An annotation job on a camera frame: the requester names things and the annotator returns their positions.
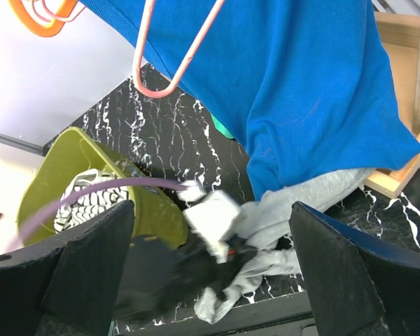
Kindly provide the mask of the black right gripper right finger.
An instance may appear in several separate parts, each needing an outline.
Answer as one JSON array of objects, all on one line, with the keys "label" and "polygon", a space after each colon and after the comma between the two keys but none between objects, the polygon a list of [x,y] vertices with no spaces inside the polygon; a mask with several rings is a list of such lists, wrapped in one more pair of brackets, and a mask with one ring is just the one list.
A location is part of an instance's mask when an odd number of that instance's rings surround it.
[{"label": "black right gripper right finger", "polygon": [[301,202],[289,225],[320,335],[420,335],[420,253]]}]

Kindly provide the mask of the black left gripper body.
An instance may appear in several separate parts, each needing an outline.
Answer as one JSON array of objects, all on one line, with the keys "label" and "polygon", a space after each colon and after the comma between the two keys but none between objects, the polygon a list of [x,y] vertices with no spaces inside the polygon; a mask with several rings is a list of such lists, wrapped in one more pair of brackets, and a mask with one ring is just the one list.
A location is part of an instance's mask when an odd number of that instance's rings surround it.
[{"label": "black left gripper body", "polygon": [[258,249],[247,244],[247,240],[234,234],[229,238],[227,262],[218,266],[218,281],[220,284],[231,284],[245,264],[254,259]]}]

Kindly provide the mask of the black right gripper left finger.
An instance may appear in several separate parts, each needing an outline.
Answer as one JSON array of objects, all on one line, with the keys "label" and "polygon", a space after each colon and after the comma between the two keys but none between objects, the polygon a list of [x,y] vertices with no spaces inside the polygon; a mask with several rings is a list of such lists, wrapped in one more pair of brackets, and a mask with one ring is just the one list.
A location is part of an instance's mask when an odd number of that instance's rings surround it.
[{"label": "black right gripper left finger", "polygon": [[0,255],[0,335],[107,335],[134,225],[124,201],[88,222]]}]

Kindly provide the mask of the grey tank top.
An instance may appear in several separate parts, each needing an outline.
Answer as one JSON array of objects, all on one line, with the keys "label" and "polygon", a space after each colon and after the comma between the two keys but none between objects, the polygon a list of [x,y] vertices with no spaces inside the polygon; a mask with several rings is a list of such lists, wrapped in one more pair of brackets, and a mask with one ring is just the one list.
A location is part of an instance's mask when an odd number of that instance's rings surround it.
[{"label": "grey tank top", "polygon": [[243,204],[234,232],[257,248],[258,253],[223,290],[225,299],[218,299],[211,288],[204,290],[195,303],[197,317],[215,324],[242,295],[255,291],[264,276],[301,273],[295,248],[277,248],[280,238],[292,237],[289,226],[292,205],[303,202],[324,212],[362,186],[372,172],[372,168],[337,170],[278,191],[267,191],[261,200]]}]

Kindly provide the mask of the black white striped tank top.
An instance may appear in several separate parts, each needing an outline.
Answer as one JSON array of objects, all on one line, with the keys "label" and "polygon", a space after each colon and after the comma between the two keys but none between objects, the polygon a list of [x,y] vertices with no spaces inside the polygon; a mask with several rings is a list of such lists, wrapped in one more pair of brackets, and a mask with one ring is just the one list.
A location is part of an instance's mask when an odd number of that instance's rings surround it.
[{"label": "black white striped tank top", "polygon": [[[117,179],[113,172],[89,169],[77,174],[62,194],[63,200],[71,193],[79,192],[94,184]],[[80,197],[72,205],[65,204],[57,210],[54,219],[54,230],[57,234],[85,223],[105,212],[114,205],[128,200],[129,190],[126,186],[99,190]]]}]

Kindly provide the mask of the pink hanger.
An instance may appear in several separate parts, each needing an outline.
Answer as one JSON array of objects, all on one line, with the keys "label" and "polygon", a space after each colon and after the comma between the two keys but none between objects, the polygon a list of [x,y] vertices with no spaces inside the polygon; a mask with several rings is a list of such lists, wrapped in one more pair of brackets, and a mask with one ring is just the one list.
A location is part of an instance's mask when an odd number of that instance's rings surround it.
[{"label": "pink hanger", "polygon": [[55,10],[49,7],[44,0],[29,1],[29,3],[30,13],[47,23],[54,21],[62,23],[72,22],[85,10],[85,5],[77,0],[61,1]]},{"label": "pink hanger", "polygon": [[[135,42],[132,61],[132,81],[141,94],[150,98],[170,95],[208,34],[211,25],[223,7],[223,1],[187,7],[177,1],[178,8],[167,8],[164,1],[155,6],[145,1],[140,18],[135,18]],[[141,61],[147,60],[169,79],[166,88],[148,89],[141,78]]]}]

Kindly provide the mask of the blue tank top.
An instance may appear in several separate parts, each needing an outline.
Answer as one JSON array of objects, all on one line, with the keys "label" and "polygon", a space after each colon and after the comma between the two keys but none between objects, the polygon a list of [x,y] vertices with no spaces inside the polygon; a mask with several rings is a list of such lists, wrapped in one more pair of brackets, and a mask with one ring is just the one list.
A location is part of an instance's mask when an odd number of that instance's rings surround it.
[{"label": "blue tank top", "polygon": [[179,85],[244,147],[257,198],[420,153],[371,1],[226,1]]}]

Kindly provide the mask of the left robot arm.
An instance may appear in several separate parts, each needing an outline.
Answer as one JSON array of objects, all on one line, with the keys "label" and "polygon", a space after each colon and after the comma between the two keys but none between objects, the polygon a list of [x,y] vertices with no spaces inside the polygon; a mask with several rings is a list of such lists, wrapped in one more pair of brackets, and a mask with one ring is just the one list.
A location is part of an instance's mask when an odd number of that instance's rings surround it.
[{"label": "left robot arm", "polygon": [[145,323],[171,311],[209,288],[219,300],[258,250],[238,236],[228,241],[227,262],[218,263],[200,238],[172,250],[160,238],[132,238],[120,281],[113,317]]}]

